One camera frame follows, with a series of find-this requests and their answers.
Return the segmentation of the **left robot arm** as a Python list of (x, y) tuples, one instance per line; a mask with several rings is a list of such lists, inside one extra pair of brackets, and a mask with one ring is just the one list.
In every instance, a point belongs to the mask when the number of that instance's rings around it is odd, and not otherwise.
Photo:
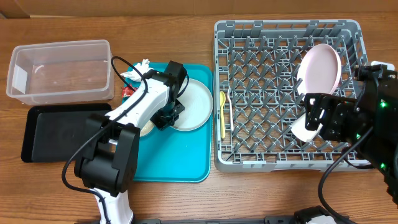
[(115, 110), (89, 116), (88, 139), (62, 170), (66, 187), (95, 196), (100, 223), (134, 222), (127, 189), (137, 169), (141, 130), (152, 121), (162, 131), (184, 110), (178, 98), (189, 76), (181, 63), (170, 61), (163, 72), (132, 69), (141, 79), (139, 88)]

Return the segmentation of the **grey dishwasher rack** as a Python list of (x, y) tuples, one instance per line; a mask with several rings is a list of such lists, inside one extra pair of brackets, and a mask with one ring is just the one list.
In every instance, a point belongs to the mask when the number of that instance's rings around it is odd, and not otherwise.
[[(297, 87), (299, 66), (318, 44), (332, 46), (341, 59), (336, 96), (355, 98), (361, 90), (353, 79), (356, 65), (367, 62), (360, 24), (354, 20), (223, 20), (214, 26), (215, 166), (222, 172), (274, 170), (324, 171), (346, 147), (320, 136), (303, 142), (291, 124), (305, 113)], [(221, 138), (220, 91), (226, 136)]]

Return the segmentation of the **bowl of rice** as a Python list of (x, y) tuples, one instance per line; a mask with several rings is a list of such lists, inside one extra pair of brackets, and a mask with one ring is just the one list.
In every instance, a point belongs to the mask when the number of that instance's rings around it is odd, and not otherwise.
[(153, 130), (154, 127), (155, 127), (154, 123), (153, 123), (151, 120), (149, 120), (149, 121), (144, 125), (144, 127), (141, 129), (141, 131), (140, 131), (140, 137), (143, 137), (143, 136), (148, 135), (148, 134)]

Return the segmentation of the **black tray bin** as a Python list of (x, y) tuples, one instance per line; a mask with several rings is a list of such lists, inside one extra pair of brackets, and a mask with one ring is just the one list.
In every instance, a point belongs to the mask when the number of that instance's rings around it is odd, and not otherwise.
[(85, 141), (85, 122), (91, 114), (111, 111), (107, 103), (32, 107), (22, 143), (23, 162), (67, 161)]

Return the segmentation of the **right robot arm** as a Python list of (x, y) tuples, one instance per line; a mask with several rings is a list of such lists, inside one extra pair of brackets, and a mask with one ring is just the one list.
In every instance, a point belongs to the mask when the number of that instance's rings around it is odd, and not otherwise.
[(318, 129), (324, 140), (351, 144), (318, 185), (320, 210), (329, 223), (350, 223), (326, 203), (323, 184), (352, 151), (384, 176), (387, 193), (397, 202), (397, 72), (384, 64), (361, 65), (356, 66), (354, 77), (363, 83), (356, 99), (326, 93), (308, 93), (304, 99), (307, 130)]

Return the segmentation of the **crumpled white tissue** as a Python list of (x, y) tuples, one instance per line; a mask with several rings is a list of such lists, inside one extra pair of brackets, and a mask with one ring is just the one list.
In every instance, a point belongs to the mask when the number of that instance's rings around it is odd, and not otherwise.
[(149, 66), (150, 60), (149, 59), (143, 59), (141, 63), (137, 63), (132, 71), (130, 72), (124, 72), (121, 74), (122, 77), (128, 78), (134, 82), (141, 82), (143, 74), (149, 72), (152, 70), (152, 68)]

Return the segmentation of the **white plastic spoon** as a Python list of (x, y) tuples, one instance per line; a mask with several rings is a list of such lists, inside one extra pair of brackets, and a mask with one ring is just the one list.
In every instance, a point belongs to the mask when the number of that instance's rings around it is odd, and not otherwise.
[(231, 130), (231, 132), (233, 132), (234, 131), (234, 121), (233, 121), (233, 104), (232, 104), (232, 101), (231, 101), (231, 98), (230, 98), (230, 94), (231, 93), (231, 87), (229, 86), (228, 87), (228, 91), (227, 91), (227, 96), (226, 96), (226, 98), (227, 98), (227, 101), (228, 101), (228, 104), (229, 104), (229, 123), (230, 123), (230, 130)]

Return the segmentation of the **yellow plastic spoon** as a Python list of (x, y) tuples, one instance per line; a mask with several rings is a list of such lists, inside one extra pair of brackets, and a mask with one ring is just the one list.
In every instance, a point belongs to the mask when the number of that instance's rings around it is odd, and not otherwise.
[(220, 91), (220, 128), (221, 128), (221, 138), (224, 139), (226, 136), (225, 122), (224, 122), (224, 104), (226, 101), (226, 96), (223, 91)]

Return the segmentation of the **red candy wrapper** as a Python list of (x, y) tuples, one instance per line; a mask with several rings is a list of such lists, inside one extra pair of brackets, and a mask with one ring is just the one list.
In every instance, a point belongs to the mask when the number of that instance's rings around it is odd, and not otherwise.
[(122, 97), (123, 98), (129, 98), (130, 96), (132, 96), (136, 92), (136, 90), (137, 90), (137, 88), (134, 88), (132, 86), (125, 86), (123, 88)]

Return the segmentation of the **grey plate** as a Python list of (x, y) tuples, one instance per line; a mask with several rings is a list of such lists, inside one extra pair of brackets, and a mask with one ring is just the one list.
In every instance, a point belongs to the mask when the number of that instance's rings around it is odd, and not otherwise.
[(204, 125), (213, 111), (213, 97), (206, 85), (190, 79), (178, 101), (185, 107), (172, 126), (178, 131), (193, 131)]

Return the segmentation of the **white paper cup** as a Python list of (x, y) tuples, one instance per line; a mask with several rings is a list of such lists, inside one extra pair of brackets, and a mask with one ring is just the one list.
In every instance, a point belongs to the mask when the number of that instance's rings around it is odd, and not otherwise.
[(310, 131), (305, 128), (305, 114), (301, 117), (297, 118), (291, 124), (291, 132), (301, 141), (303, 142), (310, 142), (312, 141), (316, 135), (320, 132), (322, 128), (322, 124), (319, 125), (316, 131)]

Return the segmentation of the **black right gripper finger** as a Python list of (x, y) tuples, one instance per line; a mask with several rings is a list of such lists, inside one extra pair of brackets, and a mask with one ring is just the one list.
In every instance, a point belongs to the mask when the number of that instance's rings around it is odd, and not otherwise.
[(305, 128), (309, 131), (316, 131), (326, 123), (326, 110), (324, 108), (312, 108), (306, 110)]
[(304, 106), (306, 112), (311, 112), (312, 109), (321, 110), (322, 100), (324, 97), (329, 96), (326, 93), (307, 93), (304, 98)]

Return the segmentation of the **pink plate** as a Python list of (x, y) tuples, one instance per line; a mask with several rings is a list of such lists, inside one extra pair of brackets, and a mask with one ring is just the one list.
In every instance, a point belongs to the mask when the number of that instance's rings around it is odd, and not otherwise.
[(336, 50), (327, 44), (312, 47), (302, 59), (297, 72), (301, 79), (298, 94), (327, 93), (336, 90), (341, 78), (341, 59)]

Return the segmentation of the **teal plastic tray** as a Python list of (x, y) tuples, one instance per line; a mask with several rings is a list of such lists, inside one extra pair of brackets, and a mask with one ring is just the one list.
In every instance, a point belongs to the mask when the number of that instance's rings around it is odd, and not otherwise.
[(203, 124), (191, 131), (168, 127), (163, 131), (153, 128), (140, 137), (135, 181), (144, 182), (201, 182), (211, 168), (211, 135), (213, 129), (213, 75), (200, 64), (183, 65), (190, 77), (189, 84), (197, 80), (210, 91), (205, 96), (209, 103)]

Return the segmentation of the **clear plastic bin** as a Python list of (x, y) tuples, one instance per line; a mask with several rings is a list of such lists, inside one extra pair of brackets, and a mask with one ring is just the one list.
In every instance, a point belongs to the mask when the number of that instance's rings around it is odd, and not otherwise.
[(110, 100), (112, 56), (104, 39), (17, 46), (9, 63), (6, 94), (27, 105)]

